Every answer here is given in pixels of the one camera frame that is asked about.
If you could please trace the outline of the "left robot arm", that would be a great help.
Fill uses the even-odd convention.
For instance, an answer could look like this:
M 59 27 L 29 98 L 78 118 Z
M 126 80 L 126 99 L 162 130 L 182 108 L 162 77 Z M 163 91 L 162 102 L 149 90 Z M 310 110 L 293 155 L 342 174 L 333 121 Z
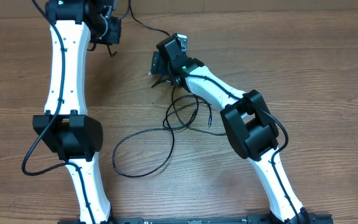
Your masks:
M 99 169 L 103 146 L 101 123 L 88 116 L 85 64 L 89 44 L 118 44 L 121 18 L 112 16 L 115 1 L 47 1 L 39 11 L 50 24 L 52 68 L 44 112 L 32 120 L 38 137 L 22 162 L 26 175 L 40 175 L 65 167 L 70 173 L 80 217 L 77 223 L 112 223 L 112 207 Z M 59 164 L 29 172 L 26 164 L 39 142 L 56 153 Z

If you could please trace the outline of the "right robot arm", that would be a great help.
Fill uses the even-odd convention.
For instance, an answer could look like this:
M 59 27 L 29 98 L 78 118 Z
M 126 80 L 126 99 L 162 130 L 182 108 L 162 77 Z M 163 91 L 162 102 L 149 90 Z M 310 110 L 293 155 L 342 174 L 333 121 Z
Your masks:
M 151 75 L 157 84 L 169 82 L 205 99 L 220 110 L 228 141 L 236 154 L 253 166 L 267 194 L 272 223 L 309 223 L 303 204 L 294 193 L 281 163 L 280 133 L 288 133 L 271 115 L 262 95 L 240 91 L 213 75 L 197 58 L 187 56 L 187 37 L 173 34 L 156 45 Z

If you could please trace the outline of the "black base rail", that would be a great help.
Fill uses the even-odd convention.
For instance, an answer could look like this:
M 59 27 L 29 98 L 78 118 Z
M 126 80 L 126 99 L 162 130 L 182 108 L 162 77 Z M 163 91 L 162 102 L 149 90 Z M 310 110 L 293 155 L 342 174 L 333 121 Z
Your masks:
M 316 215 L 309 213 L 310 223 L 312 224 L 333 224 L 331 215 Z M 57 223 L 85 223 L 79 220 L 60 221 Z M 107 223 L 117 224 L 269 224 L 278 223 L 272 220 L 270 215 L 248 215 L 246 217 L 220 217 L 220 218 L 170 218 L 170 219 L 143 219 L 143 218 L 114 218 Z

